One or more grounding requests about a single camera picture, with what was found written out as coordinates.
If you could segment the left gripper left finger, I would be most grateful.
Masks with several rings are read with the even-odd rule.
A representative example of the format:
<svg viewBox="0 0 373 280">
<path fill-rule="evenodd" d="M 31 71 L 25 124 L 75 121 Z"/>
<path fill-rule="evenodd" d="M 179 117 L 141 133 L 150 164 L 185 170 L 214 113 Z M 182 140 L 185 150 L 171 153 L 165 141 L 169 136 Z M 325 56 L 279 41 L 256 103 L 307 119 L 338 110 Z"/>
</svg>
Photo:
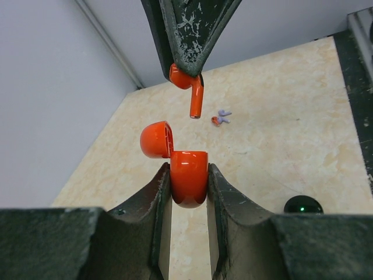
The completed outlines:
<svg viewBox="0 0 373 280">
<path fill-rule="evenodd" d="M 115 241 L 125 279 L 169 279 L 172 198 L 170 165 L 108 212 L 121 222 Z"/>
</svg>

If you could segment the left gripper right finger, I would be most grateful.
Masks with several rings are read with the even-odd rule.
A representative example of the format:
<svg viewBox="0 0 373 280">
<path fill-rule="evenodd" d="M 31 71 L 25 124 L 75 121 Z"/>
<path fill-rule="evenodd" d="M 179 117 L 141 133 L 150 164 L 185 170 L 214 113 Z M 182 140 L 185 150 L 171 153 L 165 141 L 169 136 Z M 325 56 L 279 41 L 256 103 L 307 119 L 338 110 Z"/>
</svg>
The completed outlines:
<svg viewBox="0 0 373 280">
<path fill-rule="evenodd" d="M 233 187 L 208 165 L 207 226 L 213 279 L 270 279 L 264 239 L 273 214 Z"/>
</svg>

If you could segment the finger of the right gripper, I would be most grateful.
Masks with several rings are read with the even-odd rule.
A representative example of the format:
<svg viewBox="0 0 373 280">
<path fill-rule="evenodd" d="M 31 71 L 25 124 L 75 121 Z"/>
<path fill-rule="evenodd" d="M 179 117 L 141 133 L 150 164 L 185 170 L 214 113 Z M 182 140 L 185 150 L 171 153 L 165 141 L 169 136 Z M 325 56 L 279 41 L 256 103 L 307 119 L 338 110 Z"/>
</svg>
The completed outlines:
<svg viewBox="0 0 373 280">
<path fill-rule="evenodd" d="M 176 66 L 196 77 L 241 0 L 160 1 Z"/>
<path fill-rule="evenodd" d="M 170 80 L 170 67 L 174 63 L 166 27 L 158 0 L 141 0 L 151 29 L 164 77 Z"/>
</svg>

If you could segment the orange earbud charging case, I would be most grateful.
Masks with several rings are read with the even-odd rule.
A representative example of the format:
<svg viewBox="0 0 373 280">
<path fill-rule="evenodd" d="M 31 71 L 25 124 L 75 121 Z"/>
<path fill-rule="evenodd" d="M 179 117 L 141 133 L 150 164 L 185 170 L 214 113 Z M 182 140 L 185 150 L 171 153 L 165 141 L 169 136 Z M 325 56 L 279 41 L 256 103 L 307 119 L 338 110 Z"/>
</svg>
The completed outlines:
<svg viewBox="0 0 373 280">
<path fill-rule="evenodd" d="M 140 148 L 149 158 L 170 160 L 171 195 L 182 208 L 197 208 L 207 196 L 208 153 L 175 150 L 173 132 L 168 122 L 145 127 L 140 135 Z"/>
</svg>

